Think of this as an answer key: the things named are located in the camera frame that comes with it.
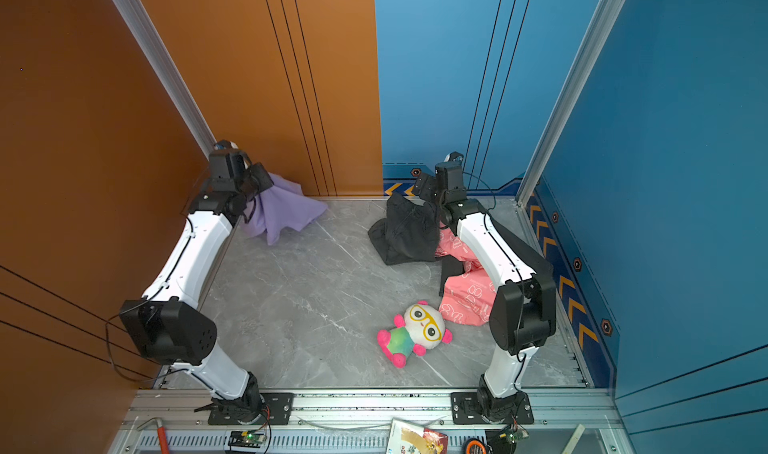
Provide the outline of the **pink printed cloth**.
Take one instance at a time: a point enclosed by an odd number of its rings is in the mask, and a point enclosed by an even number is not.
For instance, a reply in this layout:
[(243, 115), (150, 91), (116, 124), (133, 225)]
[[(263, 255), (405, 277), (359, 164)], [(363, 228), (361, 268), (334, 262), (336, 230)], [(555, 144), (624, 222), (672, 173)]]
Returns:
[(449, 228), (440, 231), (436, 258), (441, 264), (441, 303), (444, 319), (482, 326), (490, 318), (496, 287), (471, 249)]

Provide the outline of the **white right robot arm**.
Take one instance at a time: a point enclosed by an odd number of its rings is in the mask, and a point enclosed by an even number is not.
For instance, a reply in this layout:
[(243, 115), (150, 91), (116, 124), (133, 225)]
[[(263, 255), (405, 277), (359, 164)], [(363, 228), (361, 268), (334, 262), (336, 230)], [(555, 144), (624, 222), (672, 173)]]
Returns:
[(440, 220), (490, 278), (494, 299), (488, 326), (496, 347), (480, 377), (477, 411), (490, 422), (532, 424), (533, 408), (521, 380), (538, 349), (556, 332), (552, 265), (519, 237), (505, 236), (490, 209), (467, 197), (461, 153), (448, 154), (433, 175), (420, 174), (413, 192), (436, 204)]

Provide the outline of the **purple cloth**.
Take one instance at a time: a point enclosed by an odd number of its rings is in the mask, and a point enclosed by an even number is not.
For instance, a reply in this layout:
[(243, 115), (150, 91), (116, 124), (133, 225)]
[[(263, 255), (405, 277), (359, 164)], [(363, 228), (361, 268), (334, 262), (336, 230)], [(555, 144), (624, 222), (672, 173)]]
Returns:
[(275, 173), (273, 186), (257, 194), (246, 208), (241, 229), (248, 237), (266, 235), (268, 245), (278, 242), (282, 230), (301, 231), (326, 212), (326, 203), (303, 194), (300, 184)]

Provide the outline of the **dark grey jeans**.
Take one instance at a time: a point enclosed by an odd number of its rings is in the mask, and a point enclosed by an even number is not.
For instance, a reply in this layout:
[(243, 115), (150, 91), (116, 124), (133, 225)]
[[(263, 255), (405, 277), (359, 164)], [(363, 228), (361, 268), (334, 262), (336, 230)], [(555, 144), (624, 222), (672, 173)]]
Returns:
[(369, 228), (368, 237), (385, 265), (434, 262), (440, 240), (436, 206), (393, 194), (385, 217)]

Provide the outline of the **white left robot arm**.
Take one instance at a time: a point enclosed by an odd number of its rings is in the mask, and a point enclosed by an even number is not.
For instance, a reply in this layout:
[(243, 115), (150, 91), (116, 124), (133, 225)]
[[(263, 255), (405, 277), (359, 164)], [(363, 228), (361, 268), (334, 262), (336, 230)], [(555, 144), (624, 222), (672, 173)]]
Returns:
[(203, 409), (210, 423), (262, 424), (267, 406), (256, 376), (224, 351), (215, 322), (200, 306), (234, 229), (254, 216), (254, 199), (274, 183), (262, 164), (230, 141), (215, 144), (208, 160), (208, 180), (184, 209), (184, 228), (169, 259), (117, 316), (141, 357), (207, 389), (211, 401)]

